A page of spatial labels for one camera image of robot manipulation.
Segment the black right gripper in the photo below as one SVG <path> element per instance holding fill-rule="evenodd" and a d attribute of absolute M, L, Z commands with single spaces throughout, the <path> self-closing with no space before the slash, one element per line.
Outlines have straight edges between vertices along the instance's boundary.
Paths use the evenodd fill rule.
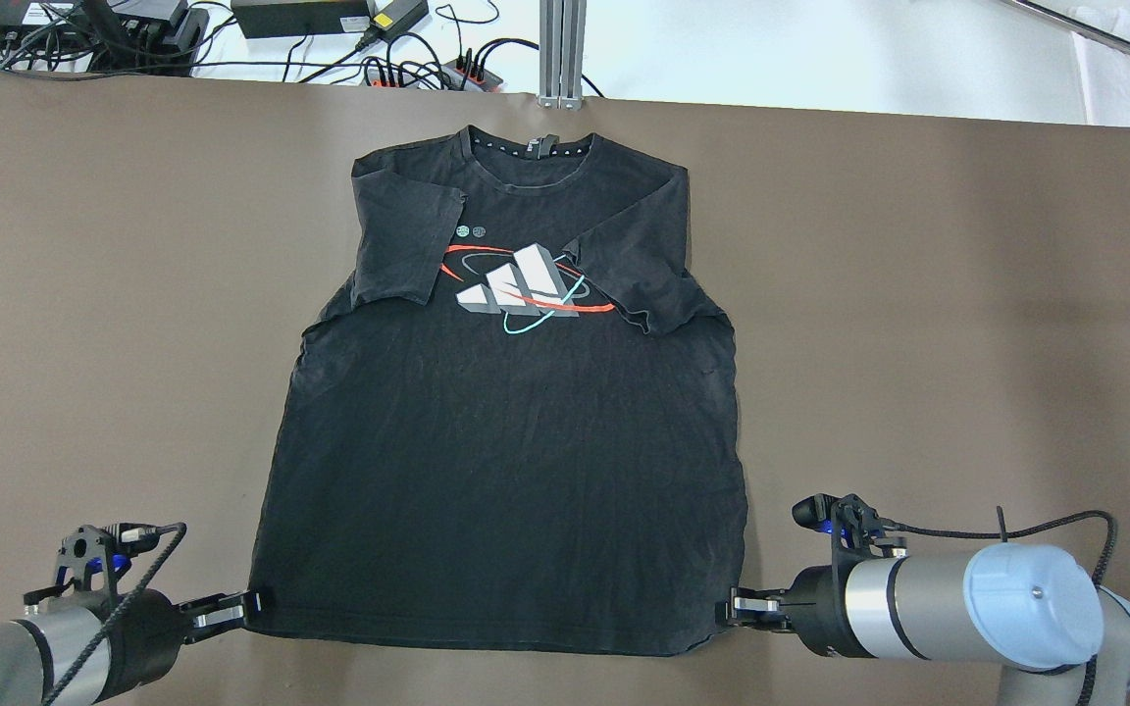
<path fill-rule="evenodd" d="M 786 593 L 786 612 L 782 598 Z M 718 603 L 718 625 L 731 629 L 791 630 L 819 656 L 847 656 L 847 621 L 840 617 L 831 567 L 810 567 L 784 589 L 730 589 Z"/>

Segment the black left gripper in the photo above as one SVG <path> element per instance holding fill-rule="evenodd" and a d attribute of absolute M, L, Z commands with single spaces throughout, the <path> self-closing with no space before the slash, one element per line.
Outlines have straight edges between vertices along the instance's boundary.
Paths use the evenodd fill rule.
<path fill-rule="evenodd" d="M 169 673 L 189 633 L 242 630 L 263 609 L 260 591 L 216 593 L 180 608 L 145 589 L 108 631 L 108 691 L 130 692 Z"/>

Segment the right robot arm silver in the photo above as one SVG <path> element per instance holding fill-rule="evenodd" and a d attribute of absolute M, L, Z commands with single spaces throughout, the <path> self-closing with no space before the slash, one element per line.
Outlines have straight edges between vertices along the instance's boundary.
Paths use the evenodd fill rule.
<path fill-rule="evenodd" d="M 789 633 L 824 657 L 991 663 L 1000 705 L 1122 705 L 1130 600 L 1052 544 L 849 557 L 789 589 L 731 589 L 728 627 Z"/>

